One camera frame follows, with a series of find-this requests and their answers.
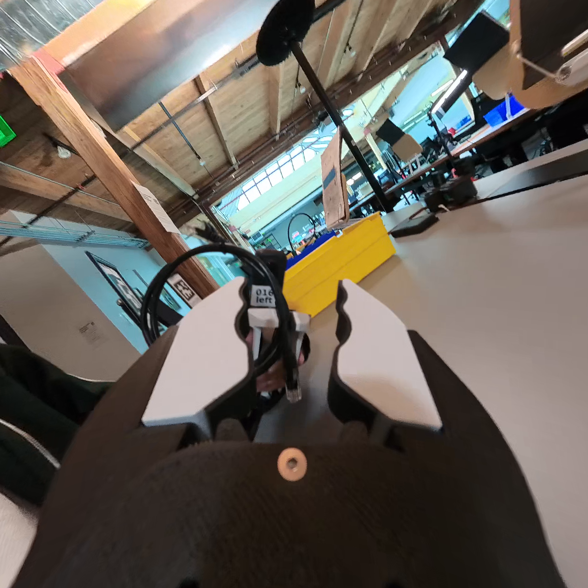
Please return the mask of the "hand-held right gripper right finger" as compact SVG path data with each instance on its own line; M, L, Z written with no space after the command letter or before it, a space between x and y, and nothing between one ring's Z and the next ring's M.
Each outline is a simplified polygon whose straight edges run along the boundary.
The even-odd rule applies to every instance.
M336 339L327 390L341 423L406 424L434 432L442 419L405 324L349 279L339 281Z

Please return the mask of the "yellow plastic bin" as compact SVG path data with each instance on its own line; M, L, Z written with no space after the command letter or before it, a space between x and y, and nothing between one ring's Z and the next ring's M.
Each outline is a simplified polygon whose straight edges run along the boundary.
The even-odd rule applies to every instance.
M359 283L395 253L381 214L351 224L285 272L290 310L315 317L334 303L340 281Z

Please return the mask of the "grey desk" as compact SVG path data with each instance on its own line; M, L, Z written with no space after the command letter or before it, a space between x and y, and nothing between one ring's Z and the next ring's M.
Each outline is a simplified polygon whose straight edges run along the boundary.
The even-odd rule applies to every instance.
M360 286L476 395L587 587L587 176L444 213Z

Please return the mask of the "person's left hand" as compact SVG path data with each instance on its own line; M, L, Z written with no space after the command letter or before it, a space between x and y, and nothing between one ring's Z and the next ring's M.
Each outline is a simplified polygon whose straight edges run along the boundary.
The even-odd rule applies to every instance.
M258 394L280 391L286 387L285 378L283 359L279 359L256 378L256 391Z

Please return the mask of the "blue plastic bin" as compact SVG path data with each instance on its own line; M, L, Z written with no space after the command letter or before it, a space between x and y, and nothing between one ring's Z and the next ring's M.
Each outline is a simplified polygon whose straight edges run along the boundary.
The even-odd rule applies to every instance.
M505 99L498 102L482 117L491 128L497 128L525 111L527 111L527 108L514 95L509 93Z
M293 268L299 261L302 261L303 259L308 257L314 251L319 249L322 245L327 243L328 240L335 238L335 237L336 237L335 231L329 231L329 232L325 233L324 235L320 236L318 239L313 241L311 244L307 245L301 251L301 253L299 253L296 256L293 256L292 258L287 259L286 270Z

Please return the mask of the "small marker poster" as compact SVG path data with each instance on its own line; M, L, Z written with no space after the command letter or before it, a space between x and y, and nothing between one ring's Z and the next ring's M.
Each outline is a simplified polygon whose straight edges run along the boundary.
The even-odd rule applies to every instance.
M178 273L173 274L167 280L167 284L190 308L193 308L202 300L202 298L195 292L195 290Z

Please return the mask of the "skylight window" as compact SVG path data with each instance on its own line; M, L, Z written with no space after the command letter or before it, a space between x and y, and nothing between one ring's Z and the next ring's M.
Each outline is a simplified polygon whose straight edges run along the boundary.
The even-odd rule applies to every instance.
M241 186L227 194L216 205L225 217L231 217L235 213L249 206L260 196L277 186L292 173L300 169L314 157L321 155L331 142L334 132L320 134L317 130L299 141L271 164L247 180Z

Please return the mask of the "large framed marker poster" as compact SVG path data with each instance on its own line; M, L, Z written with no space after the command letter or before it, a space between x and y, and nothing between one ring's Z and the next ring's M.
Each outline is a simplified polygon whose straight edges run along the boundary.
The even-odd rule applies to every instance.
M115 291L117 304L138 325L141 315L142 299L113 264L90 251L86 251L85 255Z

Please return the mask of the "white paper notice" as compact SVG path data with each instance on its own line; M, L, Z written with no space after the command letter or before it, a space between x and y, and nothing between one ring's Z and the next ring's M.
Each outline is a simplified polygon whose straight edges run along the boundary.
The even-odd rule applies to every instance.
M135 182L133 183L133 185L137 189L139 194L141 195L143 201L146 203L148 208L151 210L151 212L154 214L154 216L158 219L160 224L163 226L165 231L168 233L181 235L180 230L173 223L172 219L170 218L168 213L164 210L163 206L158 201L158 199L155 197L155 195L153 195L152 192L149 189L147 189L146 187L143 187Z

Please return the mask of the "black flat box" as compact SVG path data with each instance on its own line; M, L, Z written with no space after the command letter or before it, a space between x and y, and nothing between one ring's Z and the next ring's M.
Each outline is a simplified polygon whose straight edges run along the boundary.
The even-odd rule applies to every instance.
M400 224L396 225L393 229L388 231L388 234L394 239L415 236L427 231L430 227L438 223L438 221L439 219L435 214L422 214L417 217L411 217L402 221Z

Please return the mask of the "black battery charger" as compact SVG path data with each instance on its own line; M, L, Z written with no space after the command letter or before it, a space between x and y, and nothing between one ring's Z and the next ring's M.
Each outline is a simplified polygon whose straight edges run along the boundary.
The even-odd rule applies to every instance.
M471 177L459 176L433 186L425 192L424 207L436 213L444 207L447 210L461 208L477 199L477 187Z

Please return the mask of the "black pole stand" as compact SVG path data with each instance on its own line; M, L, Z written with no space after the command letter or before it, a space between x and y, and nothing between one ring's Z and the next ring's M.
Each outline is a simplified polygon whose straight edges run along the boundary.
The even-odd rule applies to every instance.
M345 126L339 110L329 98L301 46L301 42L305 39L311 26L328 13L333 12L342 3L343 1L327 1L316 8L314 1L277 2L265 18L259 31L256 55L258 61L265 66L279 65L286 61L290 54L295 57L311 88L319 98L321 106L325 108L326 113L341 132L342 139L370 184L379 207L385 211L383 202L385 193L379 181L372 173L349 129Z

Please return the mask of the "wooden post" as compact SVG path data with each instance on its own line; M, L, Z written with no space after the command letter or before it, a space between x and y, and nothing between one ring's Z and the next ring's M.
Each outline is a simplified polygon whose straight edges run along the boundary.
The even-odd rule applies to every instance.
M56 75L34 56L10 74L70 141L162 259L172 262L186 253L189 248L181 234L169 230L169 216L156 215L135 176Z

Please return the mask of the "rectangular metal duct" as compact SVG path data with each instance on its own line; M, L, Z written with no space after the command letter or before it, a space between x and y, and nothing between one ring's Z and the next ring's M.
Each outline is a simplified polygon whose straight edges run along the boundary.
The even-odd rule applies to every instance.
M58 79L88 115L118 131L229 55L275 1L153 1L70 58Z

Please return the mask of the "round spiral metal duct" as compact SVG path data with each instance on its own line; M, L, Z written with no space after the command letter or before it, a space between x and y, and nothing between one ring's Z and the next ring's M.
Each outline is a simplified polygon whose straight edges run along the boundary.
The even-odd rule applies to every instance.
M1 72L20 64L100 1L1 1Z

